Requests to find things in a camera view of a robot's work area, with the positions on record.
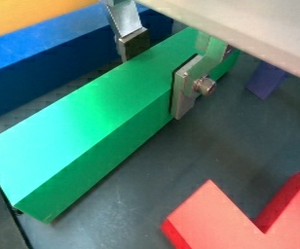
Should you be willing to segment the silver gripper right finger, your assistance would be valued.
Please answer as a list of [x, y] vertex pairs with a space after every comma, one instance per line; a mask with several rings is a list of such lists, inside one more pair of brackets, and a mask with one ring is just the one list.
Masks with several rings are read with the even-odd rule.
[[226, 69], [221, 66], [233, 58], [233, 46], [203, 33], [197, 32], [197, 54], [174, 71], [170, 112], [177, 120], [193, 108], [199, 95], [209, 95]]

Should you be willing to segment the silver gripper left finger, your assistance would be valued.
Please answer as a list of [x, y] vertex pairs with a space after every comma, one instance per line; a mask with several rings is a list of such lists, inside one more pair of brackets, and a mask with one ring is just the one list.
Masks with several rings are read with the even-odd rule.
[[150, 32], [143, 27], [134, 0], [99, 0], [110, 22], [118, 54], [127, 61], [150, 48]]

